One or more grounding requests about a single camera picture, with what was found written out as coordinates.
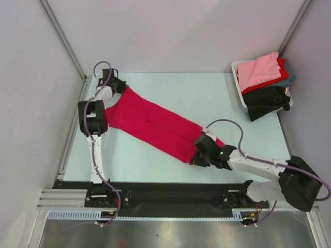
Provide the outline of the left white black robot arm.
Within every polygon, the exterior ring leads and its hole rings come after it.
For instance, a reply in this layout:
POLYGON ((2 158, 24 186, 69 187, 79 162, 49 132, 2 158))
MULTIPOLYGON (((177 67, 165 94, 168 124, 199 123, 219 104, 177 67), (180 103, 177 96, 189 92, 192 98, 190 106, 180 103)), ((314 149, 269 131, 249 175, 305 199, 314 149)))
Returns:
POLYGON ((95 93, 78 103, 79 128, 86 137, 91 158, 91 179, 87 190, 89 201, 96 199, 102 206, 114 202, 114 190, 109 186, 110 176, 105 167, 104 139, 108 130, 106 104, 125 91, 125 81, 119 79, 117 69, 103 69, 95 93))

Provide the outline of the magenta t shirt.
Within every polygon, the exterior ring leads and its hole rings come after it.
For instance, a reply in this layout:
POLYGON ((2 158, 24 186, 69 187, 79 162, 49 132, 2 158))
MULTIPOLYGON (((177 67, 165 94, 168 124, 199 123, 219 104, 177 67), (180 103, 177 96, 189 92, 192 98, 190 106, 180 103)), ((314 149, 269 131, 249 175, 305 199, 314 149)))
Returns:
POLYGON ((130 87, 106 109, 106 116, 110 127, 192 164, 197 152, 194 142, 203 131, 200 125, 140 97, 130 87))

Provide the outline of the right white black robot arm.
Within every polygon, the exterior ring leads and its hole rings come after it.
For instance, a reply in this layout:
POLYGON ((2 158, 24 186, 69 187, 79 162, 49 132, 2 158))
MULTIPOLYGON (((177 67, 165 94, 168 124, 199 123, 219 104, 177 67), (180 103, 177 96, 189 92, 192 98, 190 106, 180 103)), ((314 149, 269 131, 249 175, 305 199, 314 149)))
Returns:
POLYGON ((288 160, 259 158, 244 153, 240 147, 220 147, 216 139, 203 133, 195 142, 197 152, 193 164, 215 166, 229 171, 250 173, 265 179, 264 182, 247 180, 239 193, 239 203, 251 207, 261 201, 286 201, 292 207, 311 211, 322 187, 321 178, 300 157, 288 160))

